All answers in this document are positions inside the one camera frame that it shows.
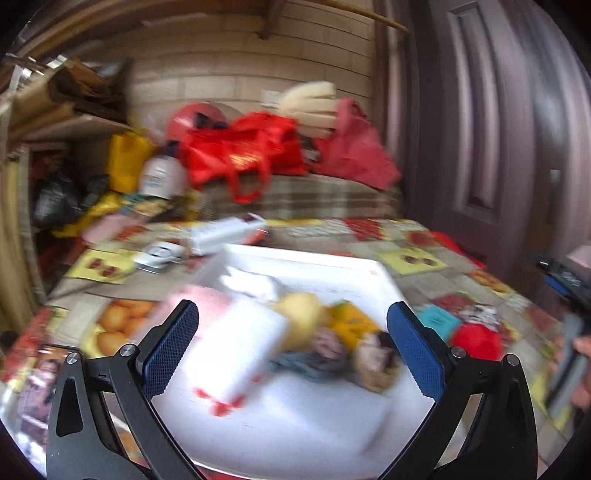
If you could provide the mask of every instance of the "red toy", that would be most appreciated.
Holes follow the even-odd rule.
[[[503,356],[501,336],[484,325],[466,323],[454,334],[450,346],[462,347],[468,355],[482,360],[500,360]]]

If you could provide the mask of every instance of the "plaid cushion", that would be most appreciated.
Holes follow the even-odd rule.
[[[241,175],[243,192],[257,188],[256,175]],[[218,219],[256,213],[266,219],[298,218],[400,218],[402,194],[398,188],[380,192],[350,180],[310,174],[305,177],[273,175],[262,198],[250,205],[232,201],[225,180],[205,185],[202,218]]]

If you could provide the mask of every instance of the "black garbage bag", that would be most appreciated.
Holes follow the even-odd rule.
[[[90,207],[99,201],[101,195],[109,191],[109,176],[96,175],[92,177],[86,186],[86,195],[80,202],[81,213],[86,213]]]
[[[80,193],[74,182],[62,172],[41,182],[33,211],[38,228],[57,228],[75,223],[82,215]]]

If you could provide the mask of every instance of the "wooden beam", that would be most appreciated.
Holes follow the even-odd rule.
[[[265,23],[262,26],[261,32],[259,33],[259,38],[262,40],[266,40],[271,35],[271,32],[277,25],[277,21],[279,20],[279,15],[281,15],[281,10],[283,10],[283,4],[285,0],[271,0],[269,4],[269,8],[267,9],[267,13],[265,14]]]
[[[370,10],[366,10],[365,8],[359,8],[354,5],[339,2],[337,0],[306,0],[306,2],[326,5],[327,7],[336,8],[338,10],[345,10],[346,12],[351,12],[352,14],[358,14],[362,17],[371,18],[372,20],[382,22],[389,27],[396,28],[397,30],[403,31],[404,33],[408,33],[408,28],[406,28],[404,25],[395,22],[394,20],[390,20],[389,18],[383,17],[382,15],[371,12]]]

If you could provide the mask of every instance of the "pink item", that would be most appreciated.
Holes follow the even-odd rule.
[[[213,288],[189,284],[168,297],[158,316],[164,321],[182,300],[190,300],[197,305],[199,328],[195,336],[199,338],[226,313],[232,302],[230,297]]]
[[[388,190],[401,178],[378,131],[352,98],[339,102],[335,132],[326,140],[317,139],[316,146],[321,160],[315,173],[358,181],[379,190]]]
[[[89,244],[99,244],[113,240],[119,233],[129,226],[142,225],[145,220],[132,216],[114,213],[97,220],[82,233],[82,240]]]

